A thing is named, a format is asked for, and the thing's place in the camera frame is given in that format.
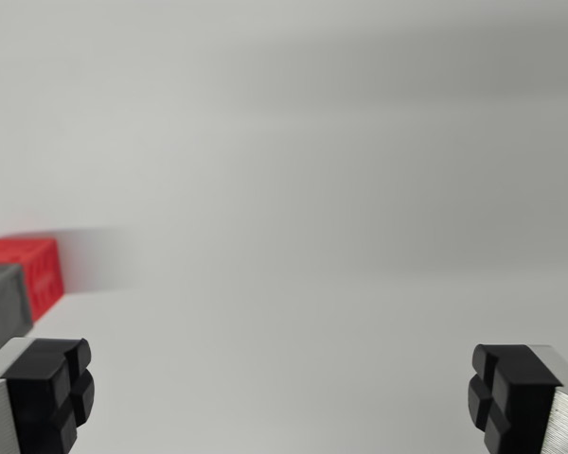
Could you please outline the black-padded silver gripper left finger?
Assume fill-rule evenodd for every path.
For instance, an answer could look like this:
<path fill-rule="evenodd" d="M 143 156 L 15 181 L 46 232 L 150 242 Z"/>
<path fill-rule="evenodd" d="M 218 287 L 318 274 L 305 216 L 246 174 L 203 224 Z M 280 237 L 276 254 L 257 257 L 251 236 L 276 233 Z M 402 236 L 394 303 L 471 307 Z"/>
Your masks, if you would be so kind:
<path fill-rule="evenodd" d="M 85 339 L 13 338 L 0 349 L 0 454 L 65 454 L 91 414 Z"/>

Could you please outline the black-padded silver gripper right finger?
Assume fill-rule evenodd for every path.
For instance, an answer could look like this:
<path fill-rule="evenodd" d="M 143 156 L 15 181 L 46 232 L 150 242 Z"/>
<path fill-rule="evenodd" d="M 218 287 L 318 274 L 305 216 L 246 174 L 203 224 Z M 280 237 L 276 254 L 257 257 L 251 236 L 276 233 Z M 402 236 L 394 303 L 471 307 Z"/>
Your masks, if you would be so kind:
<path fill-rule="evenodd" d="M 568 362 L 548 345 L 478 344 L 468 387 L 490 453 L 568 453 Z"/>

